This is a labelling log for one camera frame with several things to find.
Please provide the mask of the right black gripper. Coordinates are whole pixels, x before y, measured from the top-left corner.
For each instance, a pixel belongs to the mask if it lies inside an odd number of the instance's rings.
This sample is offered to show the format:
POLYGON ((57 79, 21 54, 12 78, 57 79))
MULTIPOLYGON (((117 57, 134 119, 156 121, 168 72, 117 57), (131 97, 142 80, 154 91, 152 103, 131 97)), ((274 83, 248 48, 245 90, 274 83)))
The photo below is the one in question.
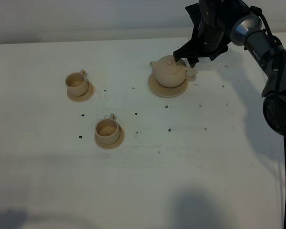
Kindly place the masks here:
POLYGON ((200 0, 185 7, 193 24, 190 41, 173 52, 177 62, 186 58, 194 68, 199 58, 214 60, 228 50, 228 44, 243 45, 242 35, 236 31, 243 18, 240 0, 200 0))

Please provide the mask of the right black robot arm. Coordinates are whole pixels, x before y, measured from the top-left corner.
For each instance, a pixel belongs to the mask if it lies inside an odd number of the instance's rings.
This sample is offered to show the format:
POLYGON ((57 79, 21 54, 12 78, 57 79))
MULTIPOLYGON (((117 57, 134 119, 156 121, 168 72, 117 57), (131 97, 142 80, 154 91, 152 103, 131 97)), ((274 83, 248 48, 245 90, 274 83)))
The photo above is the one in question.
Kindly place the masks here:
POLYGON ((262 91, 264 118, 286 139, 286 49, 272 34, 262 10, 241 0, 201 0, 185 9, 193 33, 174 51, 174 59, 186 59, 194 67, 200 58, 214 60, 227 52, 230 43, 243 46, 267 76, 262 91))

